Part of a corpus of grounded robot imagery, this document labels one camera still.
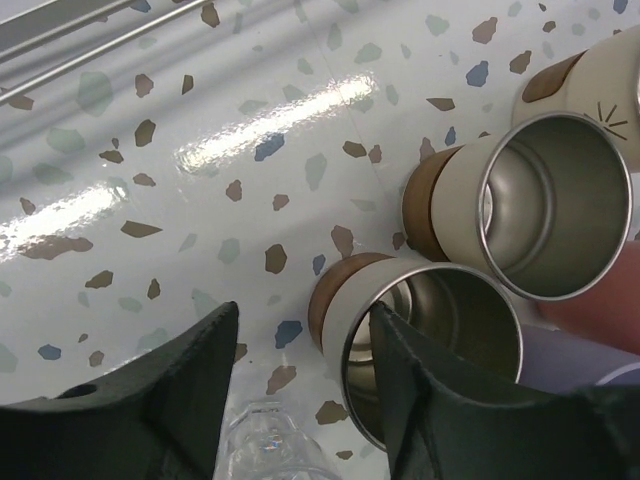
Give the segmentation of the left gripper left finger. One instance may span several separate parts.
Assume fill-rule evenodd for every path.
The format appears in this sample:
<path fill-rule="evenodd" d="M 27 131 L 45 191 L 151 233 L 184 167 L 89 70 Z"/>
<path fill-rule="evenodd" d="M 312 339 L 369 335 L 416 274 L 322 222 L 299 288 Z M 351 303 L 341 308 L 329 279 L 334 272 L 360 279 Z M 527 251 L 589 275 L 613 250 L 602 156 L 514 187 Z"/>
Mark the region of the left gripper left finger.
<path fill-rule="evenodd" d="M 238 320 L 224 303 L 108 374 L 2 407 L 2 478 L 212 478 Z"/>

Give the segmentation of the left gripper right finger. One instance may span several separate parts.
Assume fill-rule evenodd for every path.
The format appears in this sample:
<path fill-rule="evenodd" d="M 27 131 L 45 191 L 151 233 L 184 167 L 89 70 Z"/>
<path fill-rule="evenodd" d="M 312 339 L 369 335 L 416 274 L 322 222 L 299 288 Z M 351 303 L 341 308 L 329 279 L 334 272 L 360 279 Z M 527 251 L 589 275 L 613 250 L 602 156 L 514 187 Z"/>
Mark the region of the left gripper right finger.
<path fill-rule="evenodd" d="M 394 479 L 636 479 L 639 389 L 554 395 L 433 347 L 388 355 Z"/>

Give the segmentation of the small clear glass cup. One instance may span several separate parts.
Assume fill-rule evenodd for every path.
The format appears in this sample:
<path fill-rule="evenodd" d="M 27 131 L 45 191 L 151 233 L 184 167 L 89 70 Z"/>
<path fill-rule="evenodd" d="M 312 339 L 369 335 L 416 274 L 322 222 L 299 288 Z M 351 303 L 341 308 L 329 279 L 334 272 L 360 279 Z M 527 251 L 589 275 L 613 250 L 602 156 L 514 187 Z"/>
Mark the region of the small clear glass cup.
<path fill-rule="evenodd" d="M 280 402 L 254 401 L 225 418 L 216 479 L 338 479 L 320 445 Z"/>

